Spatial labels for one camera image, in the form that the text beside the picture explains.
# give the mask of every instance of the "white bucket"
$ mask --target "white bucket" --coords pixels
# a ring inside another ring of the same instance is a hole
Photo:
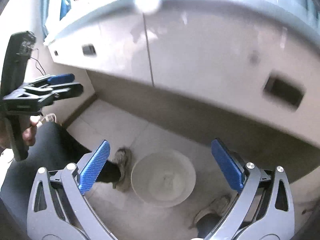
[[[138,161],[131,184],[143,201],[157,207],[172,207],[184,201],[196,184],[196,171],[182,153],[168,150]]]

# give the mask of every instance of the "silver screw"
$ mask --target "silver screw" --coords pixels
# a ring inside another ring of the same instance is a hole
[[[74,163],[69,163],[69,164],[67,165],[67,169],[70,170],[70,171],[74,170],[75,167],[76,167],[76,165],[75,165]]]
[[[283,171],[284,171],[284,168],[282,168],[281,166],[278,166],[278,167],[277,167],[277,171],[283,172]]]
[[[254,164],[253,163],[247,163],[247,168],[248,169],[254,169]]]
[[[44,167],[40,167],[40,168],[38,169],[38,172],[39,172],[40,174],[44,173],[44,172],[45,172],[45,168],[44,168]]]

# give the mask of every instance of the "tiled floor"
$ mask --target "tiled floor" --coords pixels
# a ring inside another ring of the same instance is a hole
[[[156,208],[145,204],[132,188],[121,193],[113,190],[111,184],[95,183],[87,198],[119,240],[147,240],[150,237],[154,240],[192,239],[197,234],[195,228],[188,229],[193,216],[215,197],[234,194],[209,147],[148,123],[104,101],[95,101],[70,125],[68,131],[91,150],[99,146],[103,139],[108,140],[111,145],[109,159],[112,159],[119,147],[130,147],[134,154],[132,166],[148,154],[161,149],[174,149],[185,154],[196,169],[196,186],[192,194],[172,208]],[[306,199],[306,194],[301,192],[303,187],[305,192],[312,188],[308,187],[303,178],[292,185],[296,230],[310,216],[309,210],[320,195],[319,189],[315,188],[312,191],[314,196]]]

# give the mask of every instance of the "foot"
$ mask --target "foot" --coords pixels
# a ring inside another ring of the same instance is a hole
[[[131,182],[131,173],[130,173],[130,164],[131,164],[132,152],[128,148],[120,148],[117,150],[115,157],[112,162],[117,164],[120,170],[120,179],[117,182],[113,182],[112,187],[124,192],[130,187]]]
[[[230,201],[231,197],[229,195],[224,195],[220,198],[214,199],[207,207],[198,212],[198,214],[193,219],[190,228],[195,227],[196,223],[207,214],[212,213],[217,214],[220,217],[223,217],[224,213],[227,211]]]
[[[58,122],[57,116],[54,113],[51,114],[47,114],[45,116],[43,116],[40,121],[37,124],[37,127],[40,127],[41,125],[43,125],[45,122]]]

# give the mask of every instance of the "white wall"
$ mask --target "white wall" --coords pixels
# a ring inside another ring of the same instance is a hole
[[[40,18],[40,0],[9,0],[4,11],[0,15],[0,29],[2,30],[0,39],[0,71],[2,66],[9,38],[12,33],[20,31],[32,31],[37,37],[35,48],[39,49],[39,61],[48,74],[73,73],[76,81],[84,86],[84,93],[78,98],[61,100],[52,106],[43,109],[43,113],[54,112],[59,121],[63,122],[93,93],[94,89],[87,75],[86,70],[54,63],[49,50],[43,45],[43,34]],[[33,57],[37,58],[37,51],[33,52]],[[25,81],[32,81],[40,76],[40,72],[35,68],[35,60],[28,62]]]

